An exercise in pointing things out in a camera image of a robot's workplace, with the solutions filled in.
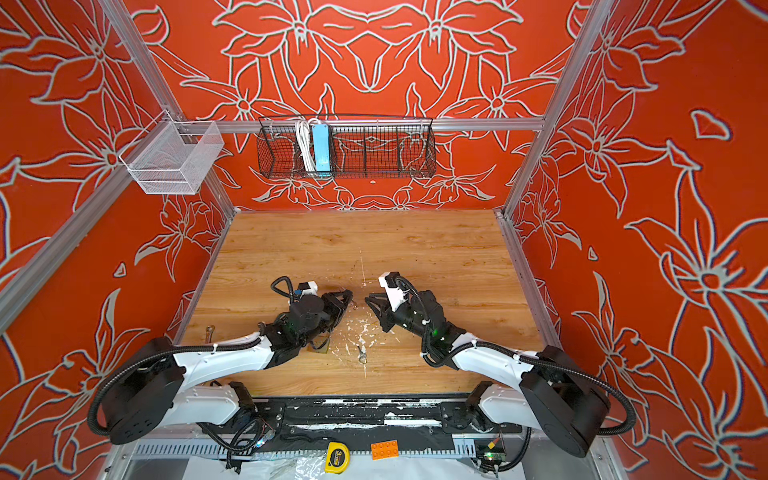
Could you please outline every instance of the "red wall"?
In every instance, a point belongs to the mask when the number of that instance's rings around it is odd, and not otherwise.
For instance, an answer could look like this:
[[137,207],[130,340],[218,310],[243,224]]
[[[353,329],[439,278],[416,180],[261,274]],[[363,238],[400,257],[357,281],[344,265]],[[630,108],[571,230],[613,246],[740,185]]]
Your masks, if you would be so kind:
[[768,472],[767,42],[764,2],[619,1],[514,215],[632,479]]
[[[97,2],[0,6],[0,289],[118,168],[160,111]],[[0,342],[0,478],[95,478],[96,385],[173,336],[220,236],[201,195],[132,184]]]
[[[188,118],[542,115],[589,2],[231,4],[126,1]],[[375,183],[267,180],[253,135],[227,137],[217,173],[243,209],[492,208],[533,133],[440,135],[436,177]]]

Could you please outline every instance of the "wood grain surface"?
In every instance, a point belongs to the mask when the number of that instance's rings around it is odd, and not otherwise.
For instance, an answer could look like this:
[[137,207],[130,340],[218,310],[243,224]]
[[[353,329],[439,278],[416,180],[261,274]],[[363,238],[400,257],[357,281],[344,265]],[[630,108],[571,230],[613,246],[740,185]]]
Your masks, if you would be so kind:
[[270,283],[288,275],[294,286],[315,280],[321,294],[352,290],[353,304],[328,353],[305,349],[281,366],[226,381],[244,383],[254,396],[472,391],[484,377],[433,369],[419,356],[419,337],[398,327],[381,330],[364,299],[383,292],[377,279],[390,270],[431,290],[456,326],[504,346],[542,348],[497,220],[487,210],[238,214],[183,344],[202,343],[209,325],[215,341],[274,321],[288,306]]

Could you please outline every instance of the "coiled white cord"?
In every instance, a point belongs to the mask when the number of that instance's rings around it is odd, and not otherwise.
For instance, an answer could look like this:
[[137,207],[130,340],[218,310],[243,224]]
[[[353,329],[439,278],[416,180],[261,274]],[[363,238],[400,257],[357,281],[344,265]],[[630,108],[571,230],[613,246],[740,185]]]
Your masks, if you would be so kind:
[[296,141],[299,144],[301,150],[301,158],[304,159],[304,169],[308,172],[314,172],[315,159],[312,157],[312,151],[310,150],[310,124],[312,122],[321,124],[322,122],[317,118],[310,118],[307,120],[296,121]]

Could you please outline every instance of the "orange building block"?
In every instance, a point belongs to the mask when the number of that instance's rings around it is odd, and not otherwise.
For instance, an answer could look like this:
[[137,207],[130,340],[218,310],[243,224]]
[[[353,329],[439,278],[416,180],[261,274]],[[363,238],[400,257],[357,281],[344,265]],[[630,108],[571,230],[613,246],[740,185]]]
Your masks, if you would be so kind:
[[392,440],[390,442],[372,443],[371,454],[373,455],[374,460],[399,457],[400,452],[397,449],[397,440]]

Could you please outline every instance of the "blue power strip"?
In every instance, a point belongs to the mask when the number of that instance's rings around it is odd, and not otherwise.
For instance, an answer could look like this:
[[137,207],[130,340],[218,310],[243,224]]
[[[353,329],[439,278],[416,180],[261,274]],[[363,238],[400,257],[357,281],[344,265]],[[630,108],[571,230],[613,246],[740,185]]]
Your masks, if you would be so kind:
[[328,145],[328,125],[312,126],[312,143],[315,146],[315,169],[321,177],[331,175],[331,157]]

